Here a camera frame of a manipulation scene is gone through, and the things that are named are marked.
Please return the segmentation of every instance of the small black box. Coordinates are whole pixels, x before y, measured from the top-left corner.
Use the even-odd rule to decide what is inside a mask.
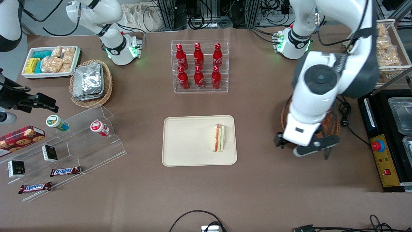
[[[57,161],[57,153],[56,149],[49,145],[42,146],[43,150],[43,157],[45,161],[49,162],[56,162]]]
[[[23,161],[11,160],[7,166],[9,167],[9,177],[23,177],[26,174]]]

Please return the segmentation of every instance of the table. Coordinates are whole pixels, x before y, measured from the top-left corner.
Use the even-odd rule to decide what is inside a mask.
[[[344,26],[322,26],[327,42],[347,34]],[[223,36],[230,36],[229,93],[174,94],[171,40]],[[322,47],[314,40],[311,50],[341,49],[340,45]],[[296,61],[275,54],[269,43],[246,29],[149,33],[142,58],[126,66],[109,60],[97,36],[29,36],[28,41],[29,48],[77,45],[83,51],[82,61],[106,62],[114,88],[105,107],[115,115],[113,127],[128,154],[29,203],[17,200],[17,189],[7,185],[2,170],[2,231],[168,231],[178,216],[194,209],[215,213],[228,231],[237,232],[290,231],[307,224],[365,227],[370,214],[396,229],[410,226],[412,195],[382,193],[372,153],[346,128],[327,161],[323,152],[297,158],[291,147],[274,146],[275,133],[282,131],[281,109],[292,93]],[[55,98],[62,118],[85,110],[71,102],[68,79],[20,76],[17,81],[34,93]],[[366,138],[356,101],[350,103],[350,124]],[[51,114],[42,109],[15,113],[18,121],[2,126],[1,134],[28,124],[45,128],[44,120]],[[162,165],[167,117],[219,114],[235,119],[238,159],[234,165]],[[199,231],[213,220],[194,213],[181,219],[174,231]]]

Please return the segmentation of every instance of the wicker tray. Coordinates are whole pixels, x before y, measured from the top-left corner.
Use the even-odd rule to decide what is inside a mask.
[[[91,100],[86,100],[86,101],[77,101],[72,97],[72,101],[80,106],[80,107],[86,107],[86,108],[93,108],[96,105],[103,105],[109,100],[110,95],[112,94],[113,90],[113,79],[112,79],[112,74],[110,73],[109,68],[107,65],[100,60],[88,60],[86,62],[83,62],[79,65],[80,66],[86,66],[91,63],[99,63],[103,66],[103,78],[104,78],[104,89],[106,91],[106,94],[102,98],[96,98],[96,99],[91,99]],[[74,80],[74,73],[70,77],[70,85],[69,85],[69,91],[73,95],[73,80]]]

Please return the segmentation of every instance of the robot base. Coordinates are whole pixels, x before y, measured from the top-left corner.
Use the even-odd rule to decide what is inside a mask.
[[[124,34],[123,36],[126,38],[126,46],[118,55],[110,54],[106,49],[109,58],[117,65],[129,64],[134,59],[140,57],[141,44],[137,43],[136,37],[128,34]]]
[[[273,48],[275,52],[281,53],[284,57],[289,59],[299,59],[309,49],[310,41],[307,44],[302,43],[301,48],[296,48],[294,44],[290,42],[288,37],[290,27],[283,31],[279,31],[272,36]]]

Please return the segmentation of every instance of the foil-wrapped food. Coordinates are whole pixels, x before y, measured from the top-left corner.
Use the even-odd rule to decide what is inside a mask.
[[[99,63],[80,66],[73,79],[73,98],[77,101],[101,98],[105,94],[103,67]]]

